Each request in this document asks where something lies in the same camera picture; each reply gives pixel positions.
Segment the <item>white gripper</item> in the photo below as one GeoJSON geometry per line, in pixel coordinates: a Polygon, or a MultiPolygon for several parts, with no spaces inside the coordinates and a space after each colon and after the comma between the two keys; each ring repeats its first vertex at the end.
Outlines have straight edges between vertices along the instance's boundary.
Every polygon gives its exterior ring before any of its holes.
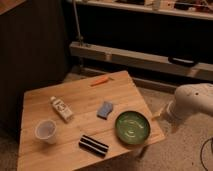
{"type": "Polygon", "coordinates": [[[159,112],[159,115],[154,115],[152,116],[151,120],[157,120],[157,119],[160,119],[160,120],[166,120],[167,122],[170,121],[170,116],[167,112],[167,105],[165,105],[159,112]]]}

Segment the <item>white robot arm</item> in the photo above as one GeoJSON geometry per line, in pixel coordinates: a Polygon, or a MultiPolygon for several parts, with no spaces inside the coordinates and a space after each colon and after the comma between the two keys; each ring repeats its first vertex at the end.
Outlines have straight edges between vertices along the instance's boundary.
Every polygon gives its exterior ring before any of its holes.
{"type": "Polygon", "coordinates": [[[213,84],[185,84],[177,87],[173,99],[152,119],[162,118],[179,125],[197,113],[213,117],[213,84]]]}

